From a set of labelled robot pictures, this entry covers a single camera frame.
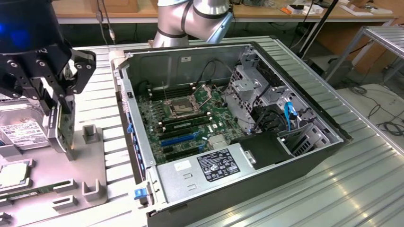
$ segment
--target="cardboard box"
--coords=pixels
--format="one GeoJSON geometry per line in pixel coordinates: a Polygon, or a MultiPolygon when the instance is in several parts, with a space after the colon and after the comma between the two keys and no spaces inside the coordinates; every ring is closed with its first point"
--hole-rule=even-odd
{"type": "MultiPolygon", "coordinates": [[[[89,0],[90,10],[97,12],[97,3],[100,10],[104,12],[102,0],[89,0]]],[[[137,13],[137,0],[104,0],[108,13],[137,13]]]]}

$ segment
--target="hard drive label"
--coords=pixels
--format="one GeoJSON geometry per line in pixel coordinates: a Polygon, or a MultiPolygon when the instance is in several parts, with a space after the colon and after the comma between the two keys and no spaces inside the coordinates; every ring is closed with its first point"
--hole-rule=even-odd
{"type": "Polygon", "coordinates": [[[197,161],[200,163],[204,176],[209,182],[240,172],[228,149],[197,157],[197,161]]]}
{"type": "Polygon", "coordinates": [[[0,127],[1,134],[8,137],[16,146],[26,146],[46,142],[46,136],[36,122],[5,125],[0,127]]]}

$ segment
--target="blue clip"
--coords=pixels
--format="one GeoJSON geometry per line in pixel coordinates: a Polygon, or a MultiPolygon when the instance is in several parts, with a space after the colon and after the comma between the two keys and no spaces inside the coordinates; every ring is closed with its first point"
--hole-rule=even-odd
{"type": "Polygon", "coordinates": [[[134,132],[134,130],[133,130],[133,124],[129,123],[128,128],[126,128],[126,133],[133,133],[133,132],[134,132]]]}
{"type": "Polygon", "coordinates": [[[134,190],[134,200],[141,199],[146,197],[146,189],[145,188],[140,188],[134,190]]]}
{"type": "Polygon", "coordinates": [[[297,112],[293,108],[292,102],[285,103],[285,108],[284,108],[284,113],[285,113],[285,121],[288,122],[288,131],[290,131],[290,120],[289,120],[289,114],[297,116],[297,112]]]}

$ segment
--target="power supply label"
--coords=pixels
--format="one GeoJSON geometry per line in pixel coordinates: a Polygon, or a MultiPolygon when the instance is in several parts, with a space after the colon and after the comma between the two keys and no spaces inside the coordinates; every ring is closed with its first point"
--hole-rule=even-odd
{"type": "Polygon", "coordinates": [[[240,172],[228,149],[197,157],[197,161],[200,163],[204,176],[209,182],[240,172]]]}
{"type": "Polygon", "coordinates": [[[16,146],[26,146],[46,142],[46,136],[36,122],[0,126],[1,134],[16,146]]]}

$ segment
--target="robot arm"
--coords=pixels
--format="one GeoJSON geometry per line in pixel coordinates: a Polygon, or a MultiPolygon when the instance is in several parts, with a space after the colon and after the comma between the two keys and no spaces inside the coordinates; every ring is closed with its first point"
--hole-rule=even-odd
{"type": "Polygon", "coordinates": [[[188,36],[218,43],[232,22],[228,0],[160,0],[153,47],[188,45],[188,36]]]}
{"type": "Polygon", "coordinates": [[[94,53],[76,51],[62,39],[50,0],[0,0],[0,93],[40,102],[45,115],[60,103],[73,110],[94,71],[94,53]],[[68,61],[74,61],[72,75],[68,61]],[[44,88],[42,80],[52,87],[44,88]]]}

